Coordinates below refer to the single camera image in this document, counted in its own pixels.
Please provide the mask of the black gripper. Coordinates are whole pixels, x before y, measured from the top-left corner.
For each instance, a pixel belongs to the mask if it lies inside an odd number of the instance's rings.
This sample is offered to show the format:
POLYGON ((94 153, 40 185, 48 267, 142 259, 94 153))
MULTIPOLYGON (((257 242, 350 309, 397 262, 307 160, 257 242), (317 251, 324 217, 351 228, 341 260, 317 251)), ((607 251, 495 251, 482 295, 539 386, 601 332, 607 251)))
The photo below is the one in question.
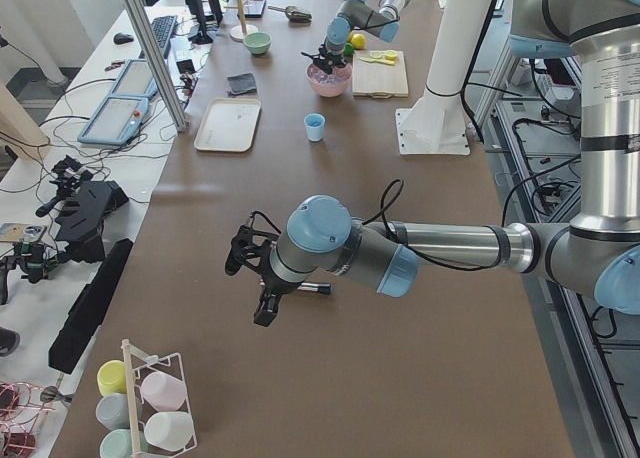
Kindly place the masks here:
POLYGON ((343 55, 330 52, 325 45, 321 45, 318 53, 312 56, 312 63, 324 73, 332 73, 335 68, 345 67, 343 55))
POLYGON ((291 293, 303 281, 303 273, 288 267, 280 258, 276 248, 261 250, 259 275, 264 287, 254 312, 253 322, 269 327, 279 311, 282 295, 291 293))

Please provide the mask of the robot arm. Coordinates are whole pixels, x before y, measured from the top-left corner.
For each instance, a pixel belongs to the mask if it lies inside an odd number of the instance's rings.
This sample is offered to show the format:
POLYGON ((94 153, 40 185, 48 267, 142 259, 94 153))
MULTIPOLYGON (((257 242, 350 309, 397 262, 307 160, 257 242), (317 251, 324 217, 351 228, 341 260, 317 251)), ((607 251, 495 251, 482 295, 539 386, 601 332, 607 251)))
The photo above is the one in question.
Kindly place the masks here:
POLYGON ((522 58, 580 60, 579 213, 567 223, 413 224, 361 220, 333 197, 309 197, 259 248, 258 325, 317 269, 399 297, 423 263, 533 273, 638 313, 639 0, 514 0, 511 46, 522 58))
POLYGON ((335 68, 344 68, 344 47, 354 30, 362 30, 390 43, 399 29, 400 14, 411 0, 381 0, 378 9, 366 0, 342 0, 335 16, 329 22, 326 37, 314 55, 304 53, 312 64, 326 74, 335 68))

